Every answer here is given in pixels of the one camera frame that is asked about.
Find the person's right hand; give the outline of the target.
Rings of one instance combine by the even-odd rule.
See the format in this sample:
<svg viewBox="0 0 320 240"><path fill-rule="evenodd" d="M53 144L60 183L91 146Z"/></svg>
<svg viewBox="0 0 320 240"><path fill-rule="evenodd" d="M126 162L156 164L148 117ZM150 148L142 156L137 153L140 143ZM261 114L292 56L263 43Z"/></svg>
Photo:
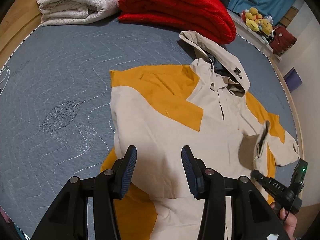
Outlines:
<svg viewBox="0 0 320 240"><path fill-rule="evenodd" d="M294 237L294 232L297 226L296 216L289 211L286 211L285 209L280 209L278 215L279 218L283 221L283 227L289 239L295 240L296 238Z"/></svg>

